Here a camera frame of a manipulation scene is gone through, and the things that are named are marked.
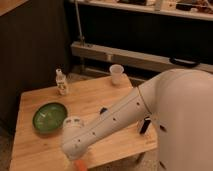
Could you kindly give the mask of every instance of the dark wall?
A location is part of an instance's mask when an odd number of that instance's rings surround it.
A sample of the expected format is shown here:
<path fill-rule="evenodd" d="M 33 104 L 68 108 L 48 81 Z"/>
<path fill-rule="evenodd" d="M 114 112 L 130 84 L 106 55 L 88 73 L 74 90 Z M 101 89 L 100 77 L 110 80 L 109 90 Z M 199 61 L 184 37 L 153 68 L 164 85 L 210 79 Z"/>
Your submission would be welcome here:
<path fill-rule="evenodd" d="M 63 0 L 30 0 L 0 17 L 0 117 L 14 129 L 20 94 L 55 85 L 70 69 Z"/>
<path fill-rule="evenodd" d="M 74 5 L 67 3 L 72 39 Z M 88 43 L 213 64 L 213 22 L 79 5 Z"/>

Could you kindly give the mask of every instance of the glass bottle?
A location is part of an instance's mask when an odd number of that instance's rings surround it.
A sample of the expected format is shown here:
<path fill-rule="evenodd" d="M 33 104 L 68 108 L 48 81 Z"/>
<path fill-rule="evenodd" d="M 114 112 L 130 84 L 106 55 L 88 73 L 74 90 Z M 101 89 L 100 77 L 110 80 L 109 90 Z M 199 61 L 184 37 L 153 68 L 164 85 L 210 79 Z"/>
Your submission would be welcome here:
<path fill-rule="evenodd" d="M 61 95 L 66 95 L 69 93 L 67 78 L 66 75 L 63 74 L 61 69 L 56 69 L 56 84 Z"/>

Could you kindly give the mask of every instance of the wall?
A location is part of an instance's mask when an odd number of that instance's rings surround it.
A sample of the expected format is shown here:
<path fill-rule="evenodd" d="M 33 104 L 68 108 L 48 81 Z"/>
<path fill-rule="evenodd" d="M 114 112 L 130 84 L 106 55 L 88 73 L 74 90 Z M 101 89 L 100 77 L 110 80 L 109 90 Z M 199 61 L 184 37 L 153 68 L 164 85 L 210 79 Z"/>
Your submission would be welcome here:
<path fill-rule="evenodd" d="M 70 70 L 63 0 L 31 0 L 0 17 L 0 118 L 13 130 L 23 91 L 55 85 Z"/>

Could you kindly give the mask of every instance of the shelf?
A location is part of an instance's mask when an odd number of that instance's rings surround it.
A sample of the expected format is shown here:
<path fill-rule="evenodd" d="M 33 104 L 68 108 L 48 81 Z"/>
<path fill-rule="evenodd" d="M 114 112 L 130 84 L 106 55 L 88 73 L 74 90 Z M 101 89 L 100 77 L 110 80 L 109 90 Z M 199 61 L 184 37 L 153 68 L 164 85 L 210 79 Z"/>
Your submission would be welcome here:
<path fill-rule="evenodd" d="M 183 10 L 176 9 L 177 1 L 175 0 L 170 0 L 170 1 L 158 0 L 156 2 L 153 0 L 148 0 L 146 5 L 133 5 L 133 4 L 127 4 L 127 3 L 119 3 L 116 0 L 77 0 L 77 2 L 79 4 L 91 5 L 91 6 L 99 6 L 99 7 L 106 7 L 106 8 L 135 11 L 135 12 L 145 12 L 145 13 L 160 14 L 160 15 L 167 15 L 167 16 L 176 16 L 176 17 L 183 17 L 183 18 L 213 21 L 213 14 L 198 12 L 198 10 L 195 8 L 192 8 L 191 11 L 183 11 Z"/>

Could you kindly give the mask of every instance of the metal rod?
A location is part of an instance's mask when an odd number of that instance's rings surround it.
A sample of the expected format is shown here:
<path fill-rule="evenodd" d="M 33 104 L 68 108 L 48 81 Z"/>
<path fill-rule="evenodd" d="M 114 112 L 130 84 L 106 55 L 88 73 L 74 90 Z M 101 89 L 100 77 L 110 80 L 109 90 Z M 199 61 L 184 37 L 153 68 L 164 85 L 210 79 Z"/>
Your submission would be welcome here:
<path fill-rule="evenodd" d="M 78 23 L 79 39 L 80 39 L 81 45 L 84 45 L 85 42 L 84 42 L 84 36 L 82 34 L 81 20 L 80 20 L 80 14 L 79 14 L 77 0 L 74 0 L 74 3 L 75 3 L 75 9 L 76 9 L 77 23 Z"/>

